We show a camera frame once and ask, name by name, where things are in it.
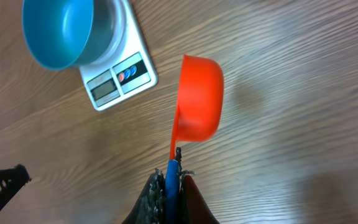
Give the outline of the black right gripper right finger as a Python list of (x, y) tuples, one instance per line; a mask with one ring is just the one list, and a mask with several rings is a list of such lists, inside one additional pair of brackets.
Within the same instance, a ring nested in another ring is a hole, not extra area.
[(181, 166), (181, 148), (175, 149), (175, 159), (180, 166), (180, 196), (178, 201), (178, 223), (181, 224), (219, 224), (205, 202), (193, 176), (192, 170)]

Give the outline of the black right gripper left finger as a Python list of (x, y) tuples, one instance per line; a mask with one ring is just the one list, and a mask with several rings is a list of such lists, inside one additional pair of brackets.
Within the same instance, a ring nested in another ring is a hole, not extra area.
[(165, 178), (160, 169), (149, 176), (139, 198), (122, 224), (165, 223)]

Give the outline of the orange scoop with blue handle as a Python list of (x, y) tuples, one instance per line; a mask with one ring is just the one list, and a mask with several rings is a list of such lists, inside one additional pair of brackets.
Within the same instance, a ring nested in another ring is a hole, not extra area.
[(224, 80), (214, 60), (183, 56), (165, 178), (165, 222), (178, 223), (180, 166), (178, 141), (203, 142), (213, 137), (221, 119)]

